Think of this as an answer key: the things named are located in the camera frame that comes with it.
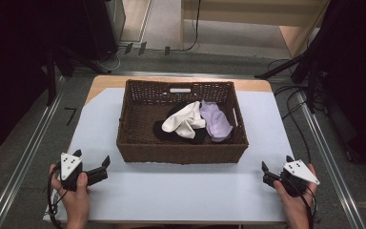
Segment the wicker basket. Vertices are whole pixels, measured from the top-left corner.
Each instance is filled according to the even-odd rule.
[[[203,144],[159,140],[153,124],[165,120],[178,102],[216,102],[234,127],[228,141]],[[170,83],[128,80],[118,127],[117,147],[125,162],[177,164],[237,163],[248,148],[233,82]]]

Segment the floor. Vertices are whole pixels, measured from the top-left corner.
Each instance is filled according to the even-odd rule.
[[[147,42],[145,54],[139,55],[138,49],[130,53],[120,52],[102,63],[111,69],[111,74],[177,73],[188,77],[252,78],[279,65],[283,62],[281,59],[290,58],[277,27],[217,26],[212,23],[200,24],[195,49],[165,56],[165,46],[172,49],[178,47],[178,26],[176,21],[162,19],[161,12],[178,13],[174,11],[178,10],[178,3],[177,0],[152,0],[151,4],[148,1],[145,3],[147,9],[150,6],[145,30],[136,32],[135,40],[129,38],[125,41],[133,42],[137,48],[142,42]],[[193,28],[193,22],[186,23],[186,28]],[[239,33],[238,37],[228,35],[235,33],[234,30],[247,32]],[[193,43],[193,35],[189,35],[189,32],[185,46]],[[291,70],[287,70],[269,79],[273,90],[292,85],[288,80],[290,74]],[[74,77],[59,77],[57,102],[46,107],[47,94],[42,94],[0,147],[0,209],[4,209],[0,215],[0,228],[52,228],[42,220],[47,206],[44,189],[49,164],[58,159],[59,153],[67,151],[95,76],[89,69],[77,66]],[[290,94],[291,91],[288,91],[276,98],[282,115],[288,112]],[[301,99],[302,94],[293,97],[291,107]],[[366,228],[366,163],[348,160],[330,119],[323,112],[310,115],[299,109],[294,115],[313,152],[314,166],[322,182],[317,192],[315,228]],[[41,123],[42,117],[47,122]],[[305,145],[293,121],[286,118],[283,124],[295,156],[305,158]],[[275,229],[284,228],[284,225],[245,227]],[[112,228],[112,225],[90,223],[89,228]]]

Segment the white table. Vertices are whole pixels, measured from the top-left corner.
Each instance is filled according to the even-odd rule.
[[[125,163],[116,147],[127,76],[98,76],[80,116],[69,153],[81,149],[84,170],[110,156],[109,178],[91,186],[90,221],[109,223],[255,224],[285,221],[275,189],[262,181],[261,162],[282,170],[293,156],[267,81],[233,81],[249,148],[237,164]],[[163,81],[218,79],[134,77]],[[67,219],[59,205],[57,219]]]

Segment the gray floor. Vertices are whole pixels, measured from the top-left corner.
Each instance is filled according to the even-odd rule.
[[[251,78],[250,75],[264,73],[269,63],[273,61],[272,59],[256,57],[195,53],[172,53],[165,56],[163,52],[145,52],[144,55],[138,55],[137,50],[133,50],[128,54],[120,53],[119,58],[121,65],[112,74],[126,74],[126,71],[129,71],[129,73],[208,73],[214,74],[214,76],[217,76],[216,74],[226,74],[227,77],[236,78]],[[273,89],[275,90],[283,85],[291,85],[289,83],[289,74],[290,72],[287,71],[280,76],[271,78]],[[92,71],[85,67],[78,67],[74,77],[67,78],[51,123],[35,152],[35,157],[31,161],[30,168],[14,197],[1,228],[52,228],[48,222],[42,220],[47,205],[44,187],[47,182],[49,165],[58,160],[58,155],[61,152],[67,151],[94,77],[95,73]],[[289,94],[290,92],[286,92],[276,98],[279,110],[283,115],[287,113],[286,102]],[[44,93],[0,147],[0,194],[25,152],[39,119],[45,112],[46,100],[47,93]],[[291,100],[292,106],[297,102],[296,98]],[[70,121],[71,111],[66,110],[66,107],[77,109],[76,116],[70,125],[67,125],[67,123]],[[350,188],[366,224],[366,164],[354,164],[348,161],[344,148],[328,117],[321,112],[318,112],[316,116],[341,174]],[[315,218],[315,228],[351,228],[304,114],[300,110],[297,111],[295,119],[308,139],[313,164],[322,183],[316,195],[318,212]],[[300,140],[293,121],[286,118],[283,123],[295,157],[306,160],[305,146]],[[283,225],[249,225],[246,227],[284,228]],[[90,228],[112,228],[112,226],[91,223]]]

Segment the hand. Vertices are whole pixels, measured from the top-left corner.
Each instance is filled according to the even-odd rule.
[[[68,229],[85,228],[88,223],[89,211],[91,210],[91,201],[88,197],[90,190],[87,189],[88,176],[86,173],[79,174],[76,184],[76,192],[67,192],[67,190],[62,188],[61,181],[56,176],[52,177],[51,180],[52,188],[59,193],[60,197],[63,197],[62,202],[64,203],[68,217]]]
[[[316,176],[315,169],[312,164],[308,165],[308,168],[311,172]],[[304,201],[301,197],[293,198],[291,197],[287,191],[285,190],[284,186],[279,180],[274,182],[274,187],[277,190],[278,194],[281,197],[281,201],[283,203],[284,212],[287,218],[288,226],[291,229],[308,229],[309,228],[309,221],[307,215],[307,209],[305,206]],[[307,203],[311,207],[313,204],[313,196],[316,192],[316,184],[310,182],[308,185],[309,189],[307,189],[306,193],[303,195]]]

